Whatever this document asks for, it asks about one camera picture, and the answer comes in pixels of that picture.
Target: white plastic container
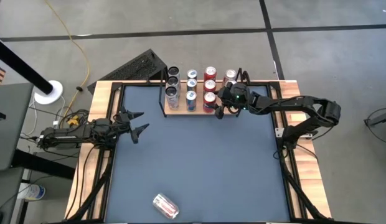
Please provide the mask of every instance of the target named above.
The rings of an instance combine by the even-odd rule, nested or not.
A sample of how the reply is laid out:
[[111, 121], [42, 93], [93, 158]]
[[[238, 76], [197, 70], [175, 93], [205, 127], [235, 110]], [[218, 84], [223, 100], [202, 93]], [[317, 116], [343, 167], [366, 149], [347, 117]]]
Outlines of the white plastic container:
[[46, 192], [45, 187], [36, 184], [21, 183], [17, 199], [40, 200]]

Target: yellow cable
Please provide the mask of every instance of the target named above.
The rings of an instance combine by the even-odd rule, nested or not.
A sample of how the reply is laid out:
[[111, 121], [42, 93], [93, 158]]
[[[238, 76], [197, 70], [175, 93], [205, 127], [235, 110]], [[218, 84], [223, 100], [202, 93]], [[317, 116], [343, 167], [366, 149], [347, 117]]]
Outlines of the yellow cable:
[[[82, 86], [84, 86], [85, 83], [87, 82], [87, 80], [88, 80], [88, 78], [89, 78], [89, 75], [90, 75], [90, 71], [91, 71], [88, 57], [87, 57], [86, 53], [84, 52], [84, 50], [81, 48], [81, 46], [79, 46], [79, 45], [73, 40], [73, 37], [71, 36], [71, 33], [70, 33], [70, 31], [68, 30], [66, 24], [64, 24], [63, 20], [62, 20], [62, 19], [60, 18], [60, 16], [56, 13], [55, 9], [53, 9], [52, 5], [48, 2], [48, 0], [44, 0], [44, 1], [45, 1], [46, 4], [50, 7], [50, 9], [52, 10], [52, 12], [56, 15], [56, 17], [59, 19], [59, 21], [63, 24], [64, 29], [67, 31], [68, 37], [69, 37], [69, 39], [71, 40], [71, 42], [73, 42], [73, 44], [75, 44], [75, 45], [78, 47], [78, 49], [80, 49], [81, 53], [82, 53], [83, 56], [85, 57], [85, 61], [86, 61], [86, 63], [87, 63], [87, 68], [88, 68], [88, 70], [87, 70], [87, 75], [85, 76], [84, 81], [83, 81], [83, 82], [81, 83], [81, 85], [80, 85], [80, 87], [82, 88]], [[68, 107], [67, 107], [66, 112], [64, 113], [64, 116], [67, 115], [68, 111], [69, 111], [70, 108], [72, 107], [72, 105], [73, 105], [75, 99], [77, 98], [78, 92], [79, 92], [78, 90], [77, 90], [77, 92], [75, 92], [75, 94], [74, 94], [74, 96], [73, 96], [73, 98], [72, 98], [70, 104], [69, 104]]]

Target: wooden shelf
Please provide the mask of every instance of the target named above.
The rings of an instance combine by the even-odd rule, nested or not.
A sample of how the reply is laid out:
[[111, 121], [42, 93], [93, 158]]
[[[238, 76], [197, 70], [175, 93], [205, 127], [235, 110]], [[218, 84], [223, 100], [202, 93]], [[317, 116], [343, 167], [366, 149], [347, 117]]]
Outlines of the wooden shelf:
[[[217, 80], [216, 84], [217, 84], [216, 90], [220, 90], [222, 88], [222, 80]], [[197, 89], [196, 89], [197, 98], [195, 100], [196, 109], [193, 112], [190, 112], [187, 110], [186, 89], [187, 89], [186, 80], [181, 80], [181, 92], [180, 92], [180, 97], [179, 97], [178, 110], [170, 109], [170, 107], [168, 106], [167, 99], [165, 98], [164, 111], [165, 111], [166, 115], [213, 115], [215, 113], [215, 110], [212, 113], [206, 113], [203, 110], [203, 89], [204, 89], [204, 81], [203, 80], [197, 81]], [[218, 105], [221, 104], [221, 101], [218, 97], [217, 97], [217, 104]], [[227, 114], [232, 115], [231, 113], [229, 113], [229, 111], [227, 109], [224, 111], [224, 113], [225, 113], [225, 115], [227, 115]]]

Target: white base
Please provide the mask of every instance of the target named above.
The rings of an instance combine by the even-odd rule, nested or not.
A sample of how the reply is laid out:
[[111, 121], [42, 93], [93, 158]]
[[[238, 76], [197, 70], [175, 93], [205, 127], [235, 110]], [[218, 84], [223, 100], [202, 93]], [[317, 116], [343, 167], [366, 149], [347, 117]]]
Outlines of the white base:
[[49, 83], [53, 86], [52, 92], [50, 92], [48, 95], [45, 93], [34, 93], [34, 99], [35, 102], [41, 104], [41, 105], [49, 105], [55, 101], [57, 101], [63, 94], [63, 86], [60, 82], [51, 80]]

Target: blue tabletop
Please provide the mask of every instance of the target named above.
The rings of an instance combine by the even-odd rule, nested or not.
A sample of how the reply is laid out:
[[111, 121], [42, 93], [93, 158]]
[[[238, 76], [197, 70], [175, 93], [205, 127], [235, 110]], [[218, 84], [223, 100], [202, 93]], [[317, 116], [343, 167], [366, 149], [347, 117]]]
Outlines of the blue tabletop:
[[[251, 90], [266, 95], [262, 86]], [[116, 147], [105, 221], [109, 223], [288, 221], [270, 115], [168, 116], [159, 87], [127, 86], [124, 106], [150, 123], [133, 144]], [[180, 209], [168, 220], [152, 205], [163, 193]]]

